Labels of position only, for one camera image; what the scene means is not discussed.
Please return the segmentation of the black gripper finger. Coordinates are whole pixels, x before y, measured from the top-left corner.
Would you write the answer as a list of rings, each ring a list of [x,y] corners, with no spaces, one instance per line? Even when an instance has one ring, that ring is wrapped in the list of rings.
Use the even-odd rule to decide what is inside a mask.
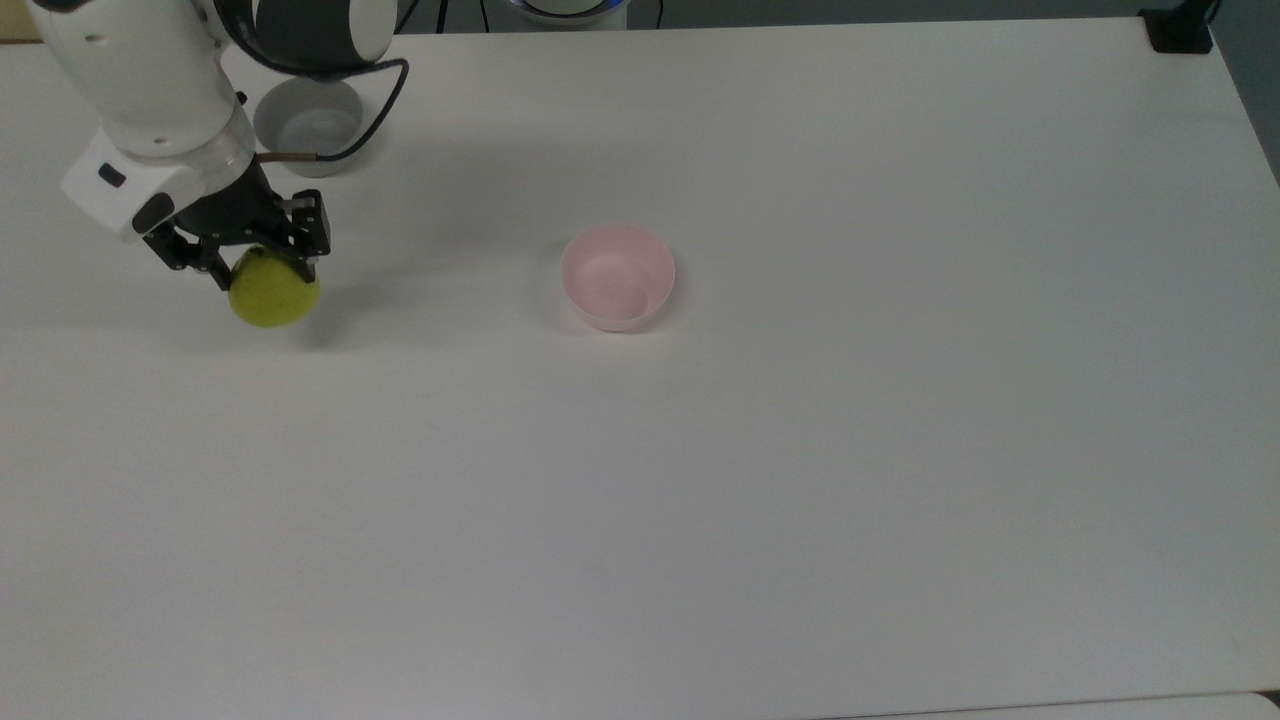
[[[330,223],[319,190],[303,190],[278,204],[284,215],[282,255],[307,284],[317,282],[316,265],[332,252]]]
[[[209,275],[221,292],[229,292],[234,273],[221,256],[223,242],[212,236],[188,236],[179,225],[157,225],[143,242],[174,272],[192,269]]]

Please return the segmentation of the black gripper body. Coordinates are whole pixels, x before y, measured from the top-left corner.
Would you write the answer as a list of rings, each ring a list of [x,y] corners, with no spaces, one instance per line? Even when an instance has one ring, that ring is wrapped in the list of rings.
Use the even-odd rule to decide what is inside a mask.
[[[211,238],[220,243],[262,240],[270,246],[285,247],[289,232],[280,200],[261,163],[253,160],[238,179],[175,215],[174,241],[193,247]]]

